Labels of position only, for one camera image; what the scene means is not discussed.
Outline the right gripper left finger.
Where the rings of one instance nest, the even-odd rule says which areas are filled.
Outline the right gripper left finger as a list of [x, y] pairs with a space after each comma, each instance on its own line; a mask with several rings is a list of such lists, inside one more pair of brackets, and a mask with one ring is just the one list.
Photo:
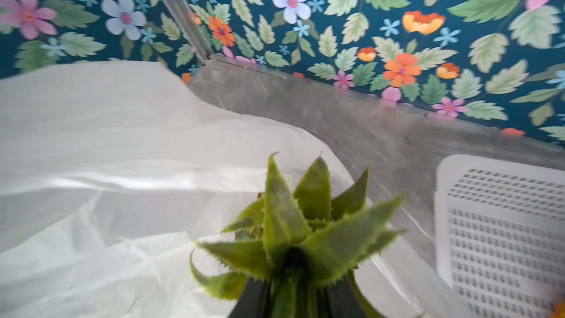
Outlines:
[[271, 299], [270, 281], [250, 278], [229, 318], [265, 318], [269, 315]]

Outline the white plastic bag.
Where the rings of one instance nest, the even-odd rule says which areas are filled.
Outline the white plastic bag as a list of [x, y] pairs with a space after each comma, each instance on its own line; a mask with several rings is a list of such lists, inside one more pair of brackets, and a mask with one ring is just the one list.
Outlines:
[[305, 130], [199, 99], [158, 63], [54, 65], [1, 81], [1, 315], [227, 317], [191, 274], [222, 267], [197, 240], [317, 158]]

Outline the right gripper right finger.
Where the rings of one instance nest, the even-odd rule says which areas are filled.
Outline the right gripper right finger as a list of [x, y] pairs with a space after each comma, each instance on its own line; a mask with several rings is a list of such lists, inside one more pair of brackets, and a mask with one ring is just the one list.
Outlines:
[[317, 305], [319, 317], [365, 318], [367, 314], [355, 291], [353, 274], [348, 273], [333, 286], [318, 288]]

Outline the green pineapple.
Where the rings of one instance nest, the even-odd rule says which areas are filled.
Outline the green pineapple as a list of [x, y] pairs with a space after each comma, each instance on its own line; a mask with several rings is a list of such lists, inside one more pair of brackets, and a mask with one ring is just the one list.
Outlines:
[[368, 206], [368, 182], [364, 172], [333, 196], [328, 165], [318, 158], [290, 188], [270, 158], [264, 192], [225, 228], [234, 240], [197, 244], [227, 271], [207, 276], [192, 267], [191, 274], [207, 295], [235, 305], [250, 278], [270, 281], [268, 317], [319, 317], [316, 290], [352, 273], [367, 317], [379, 317], [357, 285], [355, 271], [400, 235], [388, 222], [403, 199]]

